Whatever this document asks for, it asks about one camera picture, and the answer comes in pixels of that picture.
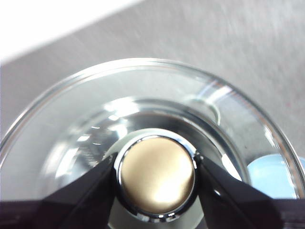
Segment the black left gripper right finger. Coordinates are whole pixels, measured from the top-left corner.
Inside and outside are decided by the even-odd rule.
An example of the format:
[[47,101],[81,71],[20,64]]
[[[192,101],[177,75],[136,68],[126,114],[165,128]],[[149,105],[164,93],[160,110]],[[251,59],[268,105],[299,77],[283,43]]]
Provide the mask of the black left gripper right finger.
[[303,229],[304,199],[270,198],[196,154],[198,196],[210,229]]

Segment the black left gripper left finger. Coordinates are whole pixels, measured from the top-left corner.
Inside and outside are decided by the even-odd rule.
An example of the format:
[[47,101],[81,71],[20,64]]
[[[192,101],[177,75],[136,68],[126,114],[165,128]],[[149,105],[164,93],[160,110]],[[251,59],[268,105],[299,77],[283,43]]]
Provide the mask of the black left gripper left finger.
[[112,155],[39,200],[2,201],[2,229],[103,229],[115,198]]

